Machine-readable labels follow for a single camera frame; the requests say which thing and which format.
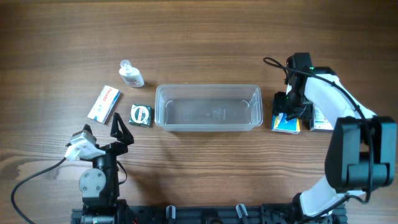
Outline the dark green square packet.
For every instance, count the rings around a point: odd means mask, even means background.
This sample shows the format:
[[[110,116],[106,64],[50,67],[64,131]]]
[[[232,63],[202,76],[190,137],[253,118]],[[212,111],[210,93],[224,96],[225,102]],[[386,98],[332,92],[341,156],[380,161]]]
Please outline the dark green square packet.
[[[152,107],[149,105],[133,104],[129,116],[129,124],[150,127],[152,124]]]

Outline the white sanitizer bottle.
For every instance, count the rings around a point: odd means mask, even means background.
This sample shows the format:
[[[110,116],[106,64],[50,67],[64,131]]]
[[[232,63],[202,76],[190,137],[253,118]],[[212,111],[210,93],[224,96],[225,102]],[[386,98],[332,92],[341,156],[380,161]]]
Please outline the white sanitizer bottle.
[[[122,60],[120,67],[119,74],[127,85],[133,88],[144,86],[144,79],[140,71],[133,67],[129,60]]]

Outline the blue yellow VapoDrops box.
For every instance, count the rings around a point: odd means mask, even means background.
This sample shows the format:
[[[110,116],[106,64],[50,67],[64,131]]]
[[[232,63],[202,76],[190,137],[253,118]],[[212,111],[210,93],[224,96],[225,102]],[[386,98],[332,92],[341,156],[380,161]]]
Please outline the blue yellow VapoDrops box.
[[[289,134],[298,134],[301,131],[299,120],[297,118],[287,120],[285,113],[272,116],[271,130]]]

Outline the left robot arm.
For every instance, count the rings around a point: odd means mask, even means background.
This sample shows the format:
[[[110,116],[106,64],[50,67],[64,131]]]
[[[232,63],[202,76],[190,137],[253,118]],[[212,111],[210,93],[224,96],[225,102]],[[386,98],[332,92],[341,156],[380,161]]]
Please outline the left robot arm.
[[[113,116],[110,136],[116,138],[105,146],[98,146],[104,154],[90,159],[93,167],[79,179],[83,208],[73,210],[71,224],[128,224],[135,216],[125,199],[119,198],[119,169],[124,169],[117,157],[128,152],[134,138],[123,123],[119,113]]]

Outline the white Panadol box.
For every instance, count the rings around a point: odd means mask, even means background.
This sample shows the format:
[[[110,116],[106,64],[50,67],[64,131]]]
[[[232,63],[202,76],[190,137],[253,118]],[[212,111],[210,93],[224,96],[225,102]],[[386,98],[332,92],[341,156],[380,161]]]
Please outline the white Panadol box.
[[[87,117],[104,124],[120,94],[118,89],[105,85]]]

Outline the white plaster box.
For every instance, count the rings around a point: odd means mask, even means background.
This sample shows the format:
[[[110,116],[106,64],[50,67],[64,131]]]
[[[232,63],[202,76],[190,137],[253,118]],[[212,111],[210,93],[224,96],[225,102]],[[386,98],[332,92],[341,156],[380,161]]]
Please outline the white plaster box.
[[[311,131],[333,131],[333,126],[326,119],[324,114],[319,110],[316,105],[313,105],[312,118],[310,120]]]

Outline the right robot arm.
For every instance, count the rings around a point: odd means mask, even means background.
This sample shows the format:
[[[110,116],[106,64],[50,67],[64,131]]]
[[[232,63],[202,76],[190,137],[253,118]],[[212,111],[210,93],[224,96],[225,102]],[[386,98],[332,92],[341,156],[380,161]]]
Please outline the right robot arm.
[[[364,107],[341,84],[330,67],[315,67],[310,54],[295,53],[282,65],[264,62],[285,73],[286,92],[274,95],[272,113],[288,121],[307,118],[317,107],[333,127],[325,158],[325,175],[297,194],[289,208],[292,223],[320,222],[354,199],[361,204],[393,183],[396,168],[397,123]]]

